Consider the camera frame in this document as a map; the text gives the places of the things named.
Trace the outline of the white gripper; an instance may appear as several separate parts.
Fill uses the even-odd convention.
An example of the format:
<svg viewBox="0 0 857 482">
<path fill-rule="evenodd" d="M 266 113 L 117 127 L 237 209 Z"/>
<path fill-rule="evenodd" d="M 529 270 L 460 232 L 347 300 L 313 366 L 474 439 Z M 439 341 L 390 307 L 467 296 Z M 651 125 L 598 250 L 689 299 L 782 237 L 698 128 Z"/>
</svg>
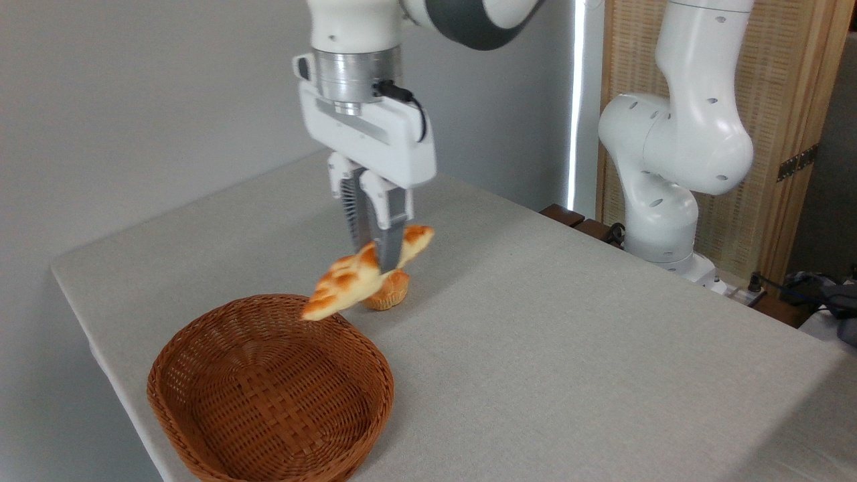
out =
<svg viewBox="0 0 857 482">
<path fill-rule="evenodd" d="M 391 98 L 347 115 L 309 82 L 301 82 L 298 92 L 310 137 L 337 151 L 327 160 L 331 192 L 345 210 L 354 250 L 373 239 L 380 272 L 395 270 L 404 228 L 413 219 L 409 189 L 437 174 L 431 120 L 417 107 Z"/>
</svg>

